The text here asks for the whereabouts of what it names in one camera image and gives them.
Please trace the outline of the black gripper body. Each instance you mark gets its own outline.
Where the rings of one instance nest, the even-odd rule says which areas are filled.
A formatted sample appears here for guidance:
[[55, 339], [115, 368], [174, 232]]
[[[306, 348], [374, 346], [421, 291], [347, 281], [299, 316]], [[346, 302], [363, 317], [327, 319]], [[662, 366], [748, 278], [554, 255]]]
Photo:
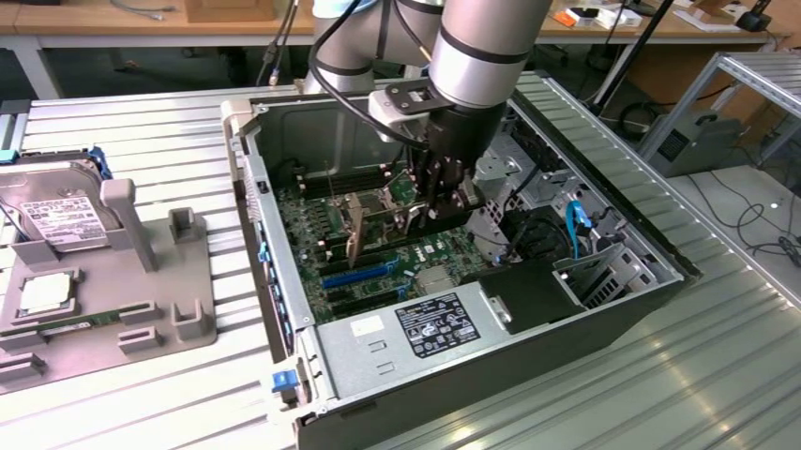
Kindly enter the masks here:
[[486, 109], [453, 106], [431, 112], [426, 133], [434, 158], [474, 164], [490, 146], [506, 108], [501, 102]]

